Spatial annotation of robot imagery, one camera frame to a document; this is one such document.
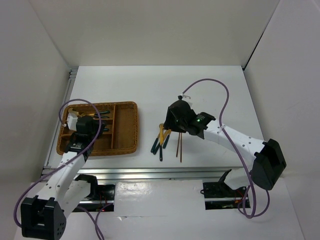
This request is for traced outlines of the aluminium table rail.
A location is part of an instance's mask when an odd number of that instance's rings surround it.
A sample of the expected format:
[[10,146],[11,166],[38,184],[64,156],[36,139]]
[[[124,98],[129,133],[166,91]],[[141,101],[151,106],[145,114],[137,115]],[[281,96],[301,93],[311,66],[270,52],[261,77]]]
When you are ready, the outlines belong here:
[[219,179],[230,167],[83,168],[76,175],[92,175],[100,182]]

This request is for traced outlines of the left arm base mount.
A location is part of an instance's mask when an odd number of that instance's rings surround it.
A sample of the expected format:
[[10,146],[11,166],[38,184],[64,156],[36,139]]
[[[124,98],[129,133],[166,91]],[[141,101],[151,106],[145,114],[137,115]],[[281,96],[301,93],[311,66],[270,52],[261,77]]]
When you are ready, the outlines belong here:
[[[93,175],[80,174],[75,178],[76,181],[85,181],[90,184],[90,193],[86,196],[77,207],[82,207],[88,212],[113,212],[115,205],[116,184],[98,183],[97,177]],[[74,212],[83,212],[76,208]]]

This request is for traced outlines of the wicker cutlery tray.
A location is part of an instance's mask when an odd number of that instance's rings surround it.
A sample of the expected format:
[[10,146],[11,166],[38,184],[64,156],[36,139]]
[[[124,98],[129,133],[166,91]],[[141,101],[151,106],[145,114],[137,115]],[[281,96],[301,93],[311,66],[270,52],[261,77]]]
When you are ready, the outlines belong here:
[[[112,125],[105,125],[109,132],[103,132],[95,141],[93,151],[90,156],[116,156],[132,154],[137,150],[139,138],[139,117],[138,106],[133,101],[122,102],[100,102],[94,103],[97,110],[110,110],[109,118],[102,121],[113,121]],[[87,103],[71,104],[64,109],[62,120],[66,122],[68,113],[95,113],[94,108]],[[67,127],[60,127],[56,145],[56,152],[62,155],[65,151],[69,138],[73,133]]]

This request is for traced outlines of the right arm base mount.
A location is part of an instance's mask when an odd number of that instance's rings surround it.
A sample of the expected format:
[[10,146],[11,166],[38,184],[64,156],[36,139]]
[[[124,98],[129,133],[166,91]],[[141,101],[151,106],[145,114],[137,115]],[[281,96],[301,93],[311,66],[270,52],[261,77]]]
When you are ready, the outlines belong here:
[[206,210],[237,209],[238,205],[243,202],[247,187],[242,186],[233,190],[224,182],[230,171],[231,169],[227,170],[216,182],[202,184],[203,188],[200,193],[204,196]]

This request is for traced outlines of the copper chopstick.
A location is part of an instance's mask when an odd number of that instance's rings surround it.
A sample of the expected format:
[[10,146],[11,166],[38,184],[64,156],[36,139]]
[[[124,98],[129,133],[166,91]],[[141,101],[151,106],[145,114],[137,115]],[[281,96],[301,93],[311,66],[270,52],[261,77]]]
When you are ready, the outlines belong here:
[[180,149],[180,140],[181,140],[181,132],[178,133],[178,139],[177,139],[177,147],[176,147],[176,158],[179,155],[179,149]]
[[179,153],[178,153],[180,163],[182,163],[182,152],[183,152],[182,147],[183,147],[183,134],[181,133],[180,147],[179,147]]

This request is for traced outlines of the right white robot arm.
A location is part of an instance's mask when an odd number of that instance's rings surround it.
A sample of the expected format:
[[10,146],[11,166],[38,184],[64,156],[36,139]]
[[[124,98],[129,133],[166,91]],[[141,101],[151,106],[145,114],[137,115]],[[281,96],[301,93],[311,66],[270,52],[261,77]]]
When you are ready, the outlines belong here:
[[189,133],[240,154],[245,166],[228,170],[220,178],[218,190],[223,196],[230,196],[250,183],[270,191],[287,166],[281,147],[274,139],[264,141],[247,136],[220,124],[206,112],[195,113],[184,100],[177,100],[168,107],[163,126],[166,130]]

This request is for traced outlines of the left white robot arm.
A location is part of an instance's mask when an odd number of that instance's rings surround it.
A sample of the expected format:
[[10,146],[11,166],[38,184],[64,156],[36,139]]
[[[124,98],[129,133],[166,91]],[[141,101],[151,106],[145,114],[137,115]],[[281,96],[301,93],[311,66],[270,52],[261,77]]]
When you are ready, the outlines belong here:
[[92,116],[77,120],[58,167],[48,175],[45,186],[34,197],[26,197],[20,205],[23,237],[59,240],[66,229],[68,216],[79,203],[99,195],[97,178],[78,172],[104,127],[101,119]]

